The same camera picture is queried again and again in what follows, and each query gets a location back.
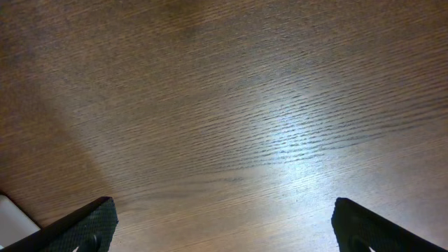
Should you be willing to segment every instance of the wood grain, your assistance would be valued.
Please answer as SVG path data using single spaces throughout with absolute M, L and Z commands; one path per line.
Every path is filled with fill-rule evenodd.
M 446 1 L 1 4 L 0 189 L 111 251 L 338 251 L 349 197 L 448 248 Z

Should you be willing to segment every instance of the wooden surface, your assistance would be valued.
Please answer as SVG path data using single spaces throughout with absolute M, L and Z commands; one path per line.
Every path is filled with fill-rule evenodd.
M 448 2 L 2 1 L 0 189 L 111 251 L 338 251 L 349 197 L 448 248 Z

